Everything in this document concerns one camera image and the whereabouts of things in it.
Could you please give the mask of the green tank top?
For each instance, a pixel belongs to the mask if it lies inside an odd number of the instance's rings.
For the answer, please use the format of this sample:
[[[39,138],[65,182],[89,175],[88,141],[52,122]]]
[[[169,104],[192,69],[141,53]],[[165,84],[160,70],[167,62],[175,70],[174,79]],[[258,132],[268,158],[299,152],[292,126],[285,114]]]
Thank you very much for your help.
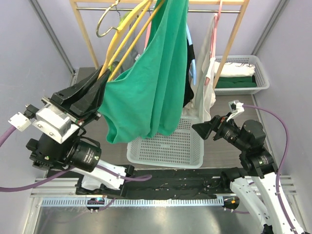
[[[148,45],[134,65],[108,82],[99,112],[107,141],[171,135],[182,113],[187,72],[186,0],[159,0]]]

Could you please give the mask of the yellow hanger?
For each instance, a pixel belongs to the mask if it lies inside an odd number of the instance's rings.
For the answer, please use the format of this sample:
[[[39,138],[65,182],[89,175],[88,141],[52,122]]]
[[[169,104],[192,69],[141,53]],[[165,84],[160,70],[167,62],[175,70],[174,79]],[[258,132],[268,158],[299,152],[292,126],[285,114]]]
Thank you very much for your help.
[[[109,66],[112,65],[117,55],[120,53],[121,49],[123,48],[127,40],[132,35],[135,28],[138,26],[138,23],[142,20],[145,13],[149,10],[149,7],[151,6],[152,3],[153,2],[151,0],[143,0],[126,16],[126,18],[122,21],[122,23],[118,27],[110,27],[105,33],[100,35],[98,31],[104,17],[107,15],[107,13],[110,11],[111,8],[119,4],[119,1],[116,0],[115,3],[109,6],[102,14],[97,24],[96,35],[99,38],[101,38],[107,35],[113,29],[116,32],[108,46],[105,62],[98,75],[98,79],[100,79],[100,77],[105,73],[105,71],[109,68]]]

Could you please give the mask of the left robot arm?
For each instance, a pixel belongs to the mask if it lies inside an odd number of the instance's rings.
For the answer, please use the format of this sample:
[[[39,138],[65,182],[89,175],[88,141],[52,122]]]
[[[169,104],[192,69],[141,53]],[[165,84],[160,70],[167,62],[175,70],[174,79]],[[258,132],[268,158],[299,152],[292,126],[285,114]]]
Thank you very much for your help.
[[[122,198],[128,192],[134,167],[101,160],[100,143],[85,136],[85,126],[100,118],[98,109],[110,74],[110,70],[100,74],[97,69],[73,86],[43,98],[41,109],[27,106],[24,114],[34,120],[42,135],[38,140],[30,139],[26,148],[33,167],[79,173],[78,194]]]

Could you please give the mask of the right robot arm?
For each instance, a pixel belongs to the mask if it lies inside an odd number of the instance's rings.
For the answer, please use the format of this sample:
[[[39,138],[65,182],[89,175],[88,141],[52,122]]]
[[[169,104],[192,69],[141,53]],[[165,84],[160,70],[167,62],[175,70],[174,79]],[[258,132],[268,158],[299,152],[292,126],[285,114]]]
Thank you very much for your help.
[[[242,168],[230,168],[221,173],[220,187],[233,192],[256,220],[263,234],[304,234],[287,201],[279,178],[277,164],[264,146],[266,134],[260,122],[247,120],[238,127],[234,119],[215,116],[192,128],[206,140],[215,132],[214,141],[224,139],[241,153]]]

